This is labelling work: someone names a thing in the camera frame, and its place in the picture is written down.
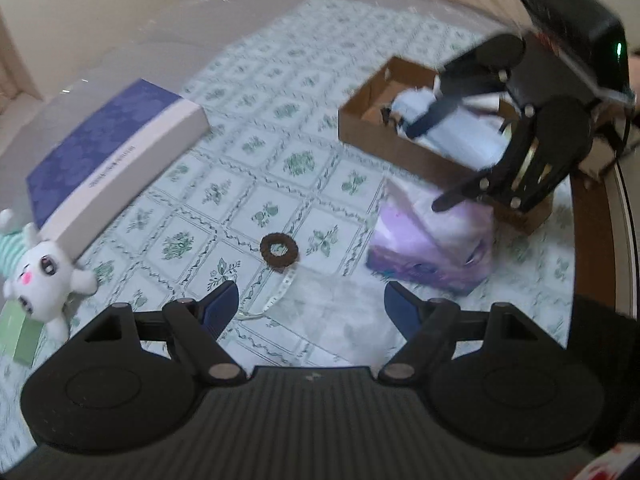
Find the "blue face mask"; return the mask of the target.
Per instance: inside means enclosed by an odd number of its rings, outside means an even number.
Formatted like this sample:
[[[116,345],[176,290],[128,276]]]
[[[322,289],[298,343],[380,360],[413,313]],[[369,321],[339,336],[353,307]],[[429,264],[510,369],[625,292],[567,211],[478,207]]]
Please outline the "blue face mask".
[[[419,125],[434,103],[439,100],[426,87],[399,92],[390,103],[390,118],[398,136],[473,170],[494,166],[501,159],[508,137],[496,122],[480,118],[460,104],[444,110],[442,118]]]

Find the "clear mask wrapper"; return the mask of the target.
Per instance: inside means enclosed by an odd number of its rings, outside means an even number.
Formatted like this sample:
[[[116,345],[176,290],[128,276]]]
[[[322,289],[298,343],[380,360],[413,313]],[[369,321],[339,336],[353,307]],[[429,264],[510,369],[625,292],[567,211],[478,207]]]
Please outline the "clear mask wrapper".
[[[298,263],[277,275],[277,286],[243,321],[270,318],[311,344],[375,372],[404,344],[384,308],[384,286],[323,275]]]

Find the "purple tissue pack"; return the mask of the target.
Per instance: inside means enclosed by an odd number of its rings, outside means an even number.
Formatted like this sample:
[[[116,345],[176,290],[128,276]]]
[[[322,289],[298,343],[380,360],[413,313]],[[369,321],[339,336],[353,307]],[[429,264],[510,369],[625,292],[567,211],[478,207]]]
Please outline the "purple tissue pack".
[[[386,179],[366,266],[390,280],[466,296],[491,274],[494,211],[468,200],[432,211],[439,194],[432,186]]]

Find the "brown cardboard box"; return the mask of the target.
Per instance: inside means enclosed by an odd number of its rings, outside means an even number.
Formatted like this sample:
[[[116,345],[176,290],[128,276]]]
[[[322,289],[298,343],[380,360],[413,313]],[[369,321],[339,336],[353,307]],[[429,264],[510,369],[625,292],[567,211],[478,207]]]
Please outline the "brown cardboard box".
[[[472,178],[475,170],[431,148],[398,136],[384,124],[381,108],[402,90],[431,88],[436,72],[393,56],[338,111],[338,138],[369,155],[391,162],[443,191]]]

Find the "brown hair scrunchie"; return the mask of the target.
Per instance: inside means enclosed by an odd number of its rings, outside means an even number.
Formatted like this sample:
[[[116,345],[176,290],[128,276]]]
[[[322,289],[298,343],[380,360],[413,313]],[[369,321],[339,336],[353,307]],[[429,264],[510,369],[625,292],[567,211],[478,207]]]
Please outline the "brown hair scrunchie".
[[[260,241],[259,248],[266,265],[273,270],[286,269],[298,260],[298,246],[288,234],[267,234]]]

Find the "floral tablecloth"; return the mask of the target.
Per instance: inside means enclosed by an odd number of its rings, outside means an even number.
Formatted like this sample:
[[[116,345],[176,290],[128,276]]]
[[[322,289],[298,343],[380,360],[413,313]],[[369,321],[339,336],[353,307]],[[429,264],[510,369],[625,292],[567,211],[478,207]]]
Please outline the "floral tablecloth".
[[[256,311],[285,270],[262,258],[270,233],[292,237],[306,269],[385,287],[366,266],[385,180],[416,177],[342,143],[338,110],[392,56],[436,66],[493,31],[434,6],[236,0],[181,11],[152,40],[115,54],[40,114],[2,162],[22,160],[42,128],[75,125],[134,73],[201,104],[209,127],[81,255],[99,288],[70,300],[68,328],[114,302],[155,311],[227,280],[240,313]],[[270,318],[236,318],[220,344],[247,370],[354,365]]]

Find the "white bunny plush toy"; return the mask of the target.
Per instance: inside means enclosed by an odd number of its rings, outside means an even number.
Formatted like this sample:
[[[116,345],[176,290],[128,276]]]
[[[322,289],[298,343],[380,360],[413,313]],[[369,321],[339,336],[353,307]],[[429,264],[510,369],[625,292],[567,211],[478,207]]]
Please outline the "white bunny plush toy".
[[[33,223],[19,226],[11,209],[1,211],[1,277],[3,297],[61,342],[70,336],[63,312],[68,297],[91,296],[99,288],[96,274],[75,266]]]

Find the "blue and white flat box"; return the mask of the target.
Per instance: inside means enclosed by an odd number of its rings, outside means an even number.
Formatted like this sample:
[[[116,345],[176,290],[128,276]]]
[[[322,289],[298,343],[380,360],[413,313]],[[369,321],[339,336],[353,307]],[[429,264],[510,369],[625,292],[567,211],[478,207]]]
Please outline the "blue and white flat box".
[[[144,79],[130,84],[28,175],[40,234],[79,258],[207,129],[201,105]]]

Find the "small green box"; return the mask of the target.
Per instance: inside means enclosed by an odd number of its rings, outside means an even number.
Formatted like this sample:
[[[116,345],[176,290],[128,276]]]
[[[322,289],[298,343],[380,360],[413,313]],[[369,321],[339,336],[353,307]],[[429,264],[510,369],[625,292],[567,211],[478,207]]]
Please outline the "small green box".
[[[13,300],[7,301],[0,316],[0,348],[2,356],[32,367],[43,324],[33,320]]]

